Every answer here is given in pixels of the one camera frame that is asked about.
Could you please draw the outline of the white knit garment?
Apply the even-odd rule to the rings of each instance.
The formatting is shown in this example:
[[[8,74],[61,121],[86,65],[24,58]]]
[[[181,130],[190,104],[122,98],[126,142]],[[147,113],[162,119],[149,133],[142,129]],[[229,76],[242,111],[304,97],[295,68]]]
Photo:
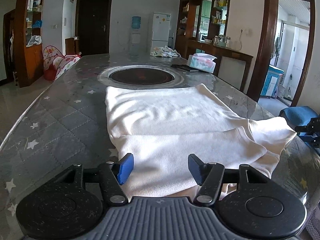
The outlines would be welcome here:
[[[267,177],[296,133],[282,117],[238,116],[205,85],[189,88],[106,89],[107,131],[119,157],[131,153],[128,197],[194,197],[198,185],[188,156],[237,169],[253,166]]]

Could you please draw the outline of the tissue box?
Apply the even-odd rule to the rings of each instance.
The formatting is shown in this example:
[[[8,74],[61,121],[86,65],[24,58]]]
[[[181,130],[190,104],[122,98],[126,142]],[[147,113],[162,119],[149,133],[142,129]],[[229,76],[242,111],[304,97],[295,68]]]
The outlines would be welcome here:
[[[191,68],[201,70],[213,74],[216,62],[214,61],[217,57],[206,53],[195,53],[189,55],[187,65]]]

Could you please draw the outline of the wooden display cabinet right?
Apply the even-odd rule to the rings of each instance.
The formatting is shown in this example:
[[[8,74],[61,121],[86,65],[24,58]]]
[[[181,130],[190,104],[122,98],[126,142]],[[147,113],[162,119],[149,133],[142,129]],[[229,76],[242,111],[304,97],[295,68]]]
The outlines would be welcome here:
[[[230,0],[180,0],[175,50],[187,57],[187,42],[211,41],[226,34]]]

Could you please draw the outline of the round inset hotpot burner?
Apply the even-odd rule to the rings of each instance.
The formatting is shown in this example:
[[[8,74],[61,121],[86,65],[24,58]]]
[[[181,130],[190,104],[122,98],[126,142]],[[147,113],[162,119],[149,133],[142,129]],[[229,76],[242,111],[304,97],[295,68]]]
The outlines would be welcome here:
[[[156,89],[178,87],[184,76],[172,68],[138,64],[107,68],[98,75],[106,86],[128,89]]]

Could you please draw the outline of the dark wooden entrance door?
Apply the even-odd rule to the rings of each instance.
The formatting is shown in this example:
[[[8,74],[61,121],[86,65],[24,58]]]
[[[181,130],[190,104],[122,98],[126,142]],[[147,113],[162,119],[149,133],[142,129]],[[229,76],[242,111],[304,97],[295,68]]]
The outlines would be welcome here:
[[[81,56],[109,53],[112,0],[77,0],[75,35]]]

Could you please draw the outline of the polka dot play tent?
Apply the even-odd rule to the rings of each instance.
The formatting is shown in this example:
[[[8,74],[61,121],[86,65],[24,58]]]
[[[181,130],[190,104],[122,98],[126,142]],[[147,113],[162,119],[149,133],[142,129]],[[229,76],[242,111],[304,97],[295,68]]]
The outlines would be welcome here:
[[[80,55],[63,55],[55,46],[46,46],[43,51],[43,75],[55,81],[80,60]]]

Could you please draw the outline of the crumpled patterned cloth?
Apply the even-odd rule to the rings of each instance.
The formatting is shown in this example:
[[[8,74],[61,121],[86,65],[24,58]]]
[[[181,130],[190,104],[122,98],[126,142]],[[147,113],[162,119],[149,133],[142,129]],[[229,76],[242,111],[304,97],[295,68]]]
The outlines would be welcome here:
[[[155,47],[150,52],[150,55],[155,57],[169,57],[169,58],[181,57],[181,55],[176,50],[173,50],[168,46]]]

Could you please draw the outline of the wooden console table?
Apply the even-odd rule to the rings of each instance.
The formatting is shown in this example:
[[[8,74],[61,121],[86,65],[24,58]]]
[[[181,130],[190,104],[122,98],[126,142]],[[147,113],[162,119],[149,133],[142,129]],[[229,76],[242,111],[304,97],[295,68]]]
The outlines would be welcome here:
[[[216,66],[213,72],[215,76],[244,92],[253,56],[189,39],[183,57],[187,59],[189,55],[198,50],[216,57]]]

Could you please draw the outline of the wooden shelf cabinet left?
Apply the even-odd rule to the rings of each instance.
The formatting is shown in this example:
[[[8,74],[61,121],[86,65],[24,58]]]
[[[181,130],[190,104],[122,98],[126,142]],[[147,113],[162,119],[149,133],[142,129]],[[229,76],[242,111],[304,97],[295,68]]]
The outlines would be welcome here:
[[[43,75],[42,44],[28,42],[42,36],[43,0],[16,0],[14,13],[13,56],[20,87],[27,87]]]

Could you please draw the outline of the water dispenser with blue bottle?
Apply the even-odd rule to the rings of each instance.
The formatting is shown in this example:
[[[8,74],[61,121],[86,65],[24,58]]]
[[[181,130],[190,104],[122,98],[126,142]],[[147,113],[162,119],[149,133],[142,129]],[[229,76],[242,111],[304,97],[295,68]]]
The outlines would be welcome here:
[[[141,17],[133,16],[131,22],[131,33],[130,33],[130,52],[138,53],[140,48],[141,39]]]

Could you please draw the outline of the white refrigerator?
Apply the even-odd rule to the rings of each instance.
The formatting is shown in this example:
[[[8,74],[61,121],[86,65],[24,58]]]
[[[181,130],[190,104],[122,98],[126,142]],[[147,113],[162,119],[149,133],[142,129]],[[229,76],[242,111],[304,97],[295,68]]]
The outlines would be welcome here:
[[[171,15],[154,12],[151,17],[150,52],[155,48],[168,45],[171,25]]]

